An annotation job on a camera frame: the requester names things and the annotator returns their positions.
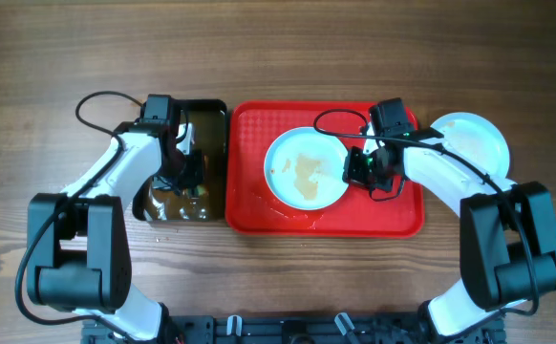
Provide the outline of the green yellow sponge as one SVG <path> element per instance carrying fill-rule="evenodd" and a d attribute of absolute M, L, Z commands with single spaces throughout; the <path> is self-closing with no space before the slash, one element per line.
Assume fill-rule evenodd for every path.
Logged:
<path fill-rule="evenodd" d="M 197 185 L 195 187 L 192 187 L 189 189 L 189 196 L 191 198 L 200 198 L 204 195 L 207 195 L 208 191 L 206 189 L 206 187 L 202 184 Z"/>

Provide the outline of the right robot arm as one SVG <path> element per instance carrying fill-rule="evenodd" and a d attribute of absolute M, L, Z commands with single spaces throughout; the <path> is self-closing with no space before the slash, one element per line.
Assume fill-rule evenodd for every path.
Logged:
<path fill-rule="evenodd" d="M 435 194 L 460 220 L 460 280 L 419 309 L 420 336 L 445 343 L 507 313 L 534 314 L 556 291 L 556 214 L 549 190 L 508 179 L 505 138 L 489 120 L 456 112 L 416 129 L 401 99 L 364 116 L 348 182 L 388 189 L 395 177 Z"/>

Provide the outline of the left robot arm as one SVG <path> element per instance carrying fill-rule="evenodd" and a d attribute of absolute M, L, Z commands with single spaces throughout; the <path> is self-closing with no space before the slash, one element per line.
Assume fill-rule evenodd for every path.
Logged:
<path fill-rule="evenodd" d="M 203 181 L 201 160 L 182 151 L 192 141 L 192 105 L 149 95 L 137 119 L 109 131 L 109 148 L 78 181 L 31 199 L 14 285 L 26 318 L 45 326 L 92 321 L 126 343 L 183 341 L 168 309 L 132 283 L 123 211 L 153 179 L 172 192 Z"/>

